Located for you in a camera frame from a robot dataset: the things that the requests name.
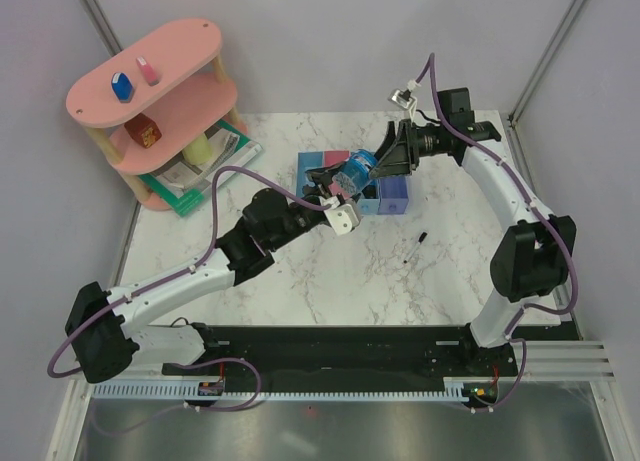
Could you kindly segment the blue tape roll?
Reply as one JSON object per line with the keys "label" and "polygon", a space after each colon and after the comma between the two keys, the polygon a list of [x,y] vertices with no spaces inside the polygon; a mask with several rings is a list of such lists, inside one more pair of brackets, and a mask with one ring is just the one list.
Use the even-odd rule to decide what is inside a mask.
{"label": "blue tape roll", "polygon": [[332,176],[333,183],[345,198],[358,195],[370,184],[370,172],[377,164],[372,152],[363,149],[354,151]]}

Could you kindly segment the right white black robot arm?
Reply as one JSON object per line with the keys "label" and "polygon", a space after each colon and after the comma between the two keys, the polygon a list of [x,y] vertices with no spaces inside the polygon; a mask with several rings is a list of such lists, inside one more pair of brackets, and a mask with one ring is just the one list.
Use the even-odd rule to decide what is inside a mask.
{"label": "right white black robot arm", "polygon": [[559,311],[539,299],[566,283],[577,228],[569,216],[555,215],[533,193],[507,160],[501,135],[489,121],[479,121],[465,88],[437,94],[438,118],[424,126],[405,118],[389,122],[374,179],[409,175],[423,157],[447,155],[477,184],[494,211],[503,237],[490,262],[493,290],[470,323],[474,340],[458,349],[467,373],[483,373],[494,362],[492,348],[508,342],[524,313]]}

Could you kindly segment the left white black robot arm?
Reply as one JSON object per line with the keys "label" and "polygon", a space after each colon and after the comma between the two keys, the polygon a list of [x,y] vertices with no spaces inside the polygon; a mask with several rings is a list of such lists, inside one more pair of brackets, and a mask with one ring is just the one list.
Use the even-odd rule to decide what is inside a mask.
{"label": "left white black robot arm", "polygon": [[302,197],[247,168],[220,168],[216,178],[241,173],[264,186],[236,225],[225,235],[214,233],[203,253],[137,285],[109,290],[98,282],[83,286],[65,324],[67,338],[47,366],[48,375],[60,377],[56,362],[72,349],[78,365],[70,375],[80,374],[91,384],[111,380],[129,368],[137,354],[147,353],[137,337],[159,317],[255,278],[274,264],[278,249],[319,225],[338,235],[351,232],[360,222],[354,197],[345,189],[331,189],[344,176],[345,167],[338,163],[311,170],[311,183]]}

